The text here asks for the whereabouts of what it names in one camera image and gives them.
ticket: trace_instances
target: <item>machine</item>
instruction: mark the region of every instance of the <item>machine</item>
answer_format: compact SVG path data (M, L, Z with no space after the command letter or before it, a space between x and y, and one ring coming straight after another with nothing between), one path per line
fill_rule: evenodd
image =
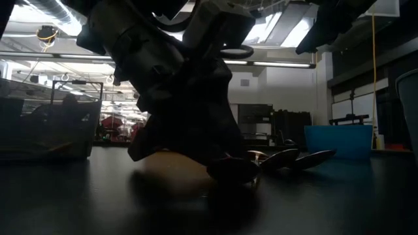
M321 5L318 20L297 53L334 40L374 1L313 1ZM158 17L173 19L187 0L64 3L88 16L77 45L109 54L116 62L114 84L130 81L140 94L137 106L152 115L129 148L134 161L170 149L219 169L218 179L246 182L258 174L229 108L232 73L223 61L253 54L242 45L255 24L246 9L225 0L196 0L186 20L165 25ZM184 31L182 42L164 31Z

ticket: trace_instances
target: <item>black table surface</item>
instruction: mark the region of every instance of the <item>black table surface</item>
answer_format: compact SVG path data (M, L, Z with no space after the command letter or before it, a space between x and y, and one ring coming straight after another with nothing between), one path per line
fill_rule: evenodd
M262 176L251 193L213 188L185 157L126 151L0 166L0 234L418 234L412 158L332 159Z

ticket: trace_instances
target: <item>black cable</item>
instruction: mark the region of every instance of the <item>black cable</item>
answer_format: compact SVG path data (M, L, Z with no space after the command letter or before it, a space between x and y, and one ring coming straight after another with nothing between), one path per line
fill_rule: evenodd
M185 19L184 21L180 22L180 23L175 23L172 25L166 25L162 22L160 22L157 18L155 17L151 17L151 23L153 23L155 26L157 26L158 28L160 28L161 30L170 32L170 33L177 33L177 32L181 32L181 31L185 31L185 29L187 29L187 27L190 24L191 19L193 19L197 7L200 5L201 0L196 0L195 1L195 6L193 7L193 10L191 11L191 14L189 15L189 17L187 17L187 19Z
M232 53L232 52L225 52L224 50L243 50L245 52L242 53ZM246 59L254 54L254 48L247 45L241 45L239 48L228 48L224 47L220 52L220 56L223 59Z

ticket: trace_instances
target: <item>blue bin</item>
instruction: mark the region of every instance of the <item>blue bin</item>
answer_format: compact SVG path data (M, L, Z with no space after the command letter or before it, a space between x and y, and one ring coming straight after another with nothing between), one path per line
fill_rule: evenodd
M306 145L310 153L334 150L334 157L366 160L372 144L371 125L306 126Z

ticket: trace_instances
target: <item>duct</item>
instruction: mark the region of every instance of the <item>duct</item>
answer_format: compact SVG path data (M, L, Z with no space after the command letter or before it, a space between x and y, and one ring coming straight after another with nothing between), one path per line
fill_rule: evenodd
M75 11L68 9L60 0L23 0L37 12L48 16L60 30L70 36L81 32L84 20Z

